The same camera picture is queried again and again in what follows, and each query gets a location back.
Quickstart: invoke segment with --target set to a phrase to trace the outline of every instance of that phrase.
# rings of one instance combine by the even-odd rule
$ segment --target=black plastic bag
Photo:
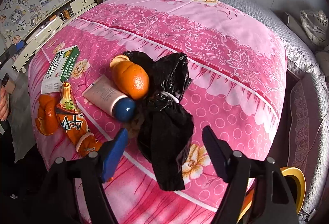
[[[139,130],[138,147],[152,163],[162,190],[183,190],[182,165],[189,154],[194,124],[192,115],[174,100],[183,98],[192,81],[187,56],[173,53],[154,62],[143,52],[128,51],[124,55],[143,67],[150,77],[149,93],[140,101],[145,120]]]

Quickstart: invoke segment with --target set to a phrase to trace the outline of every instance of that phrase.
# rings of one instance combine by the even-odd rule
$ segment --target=blue cap
[[[22,49],[26,43],[24,41],[20,41],[19,43],[16,44],[16,52],[18,52],[20,49]]]
[[[112,115],[120,122],[128,122],[133,117],[135,108],[135,101],[125,97],[116,102]]]

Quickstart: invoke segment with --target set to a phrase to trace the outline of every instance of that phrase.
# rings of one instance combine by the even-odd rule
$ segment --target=orange
[[[140,65],[121,60],[113,65],[111,69],[113,81],[120,91],[134,100],[141,99],[147,94],[149,77]]]
[[[43,135],[51,135],[59,128],[55,105],[56,99],[54,97],[46,94],[40,95],[36,126]]]
[[[130,61],[128,56],[125,55],[118,55],[113,58],[113,60],[110,63],[110,68],[113,68],[116,64],[120,63],[121,61]]]

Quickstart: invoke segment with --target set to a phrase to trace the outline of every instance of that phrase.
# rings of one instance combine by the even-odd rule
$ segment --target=blue gripper pad
[[[16,44],[16,52],[18,52],[20,49],[22,49],[26,43],[24,41],[20,41],[19,43]]]
[[[103,171],[101,174],[102,183],[107,182],[109,178],[113,177],[127,144],[128,131],[125,128],[122,128],[112,141],[103,144],[98,151],[101,151],[101,160],[103,161]]]

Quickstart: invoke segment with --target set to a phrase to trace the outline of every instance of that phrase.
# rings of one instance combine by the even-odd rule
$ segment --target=green box
[[[55,55],[42,80],[41,94],[60,92],[63,82],[70,78],[79,54],[80,50],[75,45],[62,49]]]

